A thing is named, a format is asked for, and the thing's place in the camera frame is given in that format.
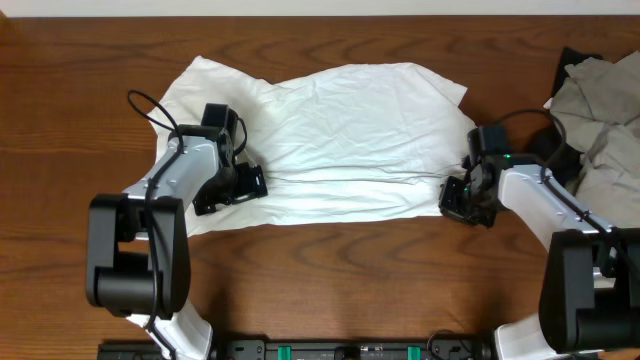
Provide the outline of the white t-shirt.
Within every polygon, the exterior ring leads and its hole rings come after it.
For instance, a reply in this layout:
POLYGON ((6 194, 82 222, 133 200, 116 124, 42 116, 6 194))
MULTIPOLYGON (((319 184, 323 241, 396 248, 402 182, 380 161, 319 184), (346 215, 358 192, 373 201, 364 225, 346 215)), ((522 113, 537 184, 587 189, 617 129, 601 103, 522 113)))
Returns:
POLYGON ((351 64, 277 84, 197 57, 153 109, 157 147, 172 123, 198 124, 209 103, 244 121, 243 158, 265 197, 211 215, 190 234, 263 224, 373 222, 435 216, 441 184, 461 173, 473 121, 466 88, 414 63, 351 64))

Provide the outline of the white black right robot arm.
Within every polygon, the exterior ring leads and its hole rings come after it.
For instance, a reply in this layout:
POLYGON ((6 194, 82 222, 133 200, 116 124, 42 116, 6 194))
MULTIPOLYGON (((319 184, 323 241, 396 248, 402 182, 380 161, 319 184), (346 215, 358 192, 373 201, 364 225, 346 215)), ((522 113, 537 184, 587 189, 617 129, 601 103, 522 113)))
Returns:
POLYGON ((506 131, 467 135, 466 173, 450 176, 441 213, 491 227, 515 213, 548 252, 536 314, 502 325, 476 354, 486 359, 562 359, 639 345, 639 231, 595 215, 533 155, 515 154, 506 131))

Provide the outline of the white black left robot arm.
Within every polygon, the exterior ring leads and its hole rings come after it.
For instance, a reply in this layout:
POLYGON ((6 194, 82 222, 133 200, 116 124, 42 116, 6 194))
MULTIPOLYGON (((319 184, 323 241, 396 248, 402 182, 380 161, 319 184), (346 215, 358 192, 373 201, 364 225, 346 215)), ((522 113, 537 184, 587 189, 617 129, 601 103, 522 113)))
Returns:
POLYGON ((86 297, 142 327, 165 359, 208 359, 213 328, 188 299, 191 265, 186 210, 267 196, 260 166, 236 158, 243 120, 209 103, 198 125, 173 124, 160 160, 119 194, 98 194, 89 206, 86 297))

